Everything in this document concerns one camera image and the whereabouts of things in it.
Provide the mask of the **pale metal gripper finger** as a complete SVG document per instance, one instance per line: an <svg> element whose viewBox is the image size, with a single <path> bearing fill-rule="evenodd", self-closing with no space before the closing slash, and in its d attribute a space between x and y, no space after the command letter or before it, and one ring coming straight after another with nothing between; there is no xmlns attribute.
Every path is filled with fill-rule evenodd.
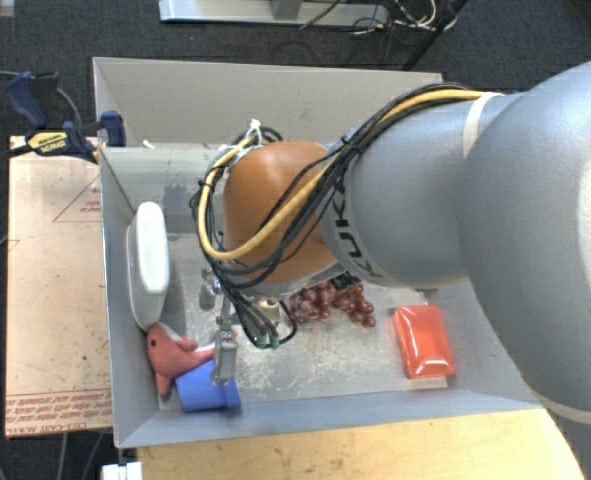
<svg viewBox="0 0 591 480"><path fill-rule="evenodd" d="M219 337L215 347L213 382L226 384L235 378L238 345L234 338Z"/></svg>

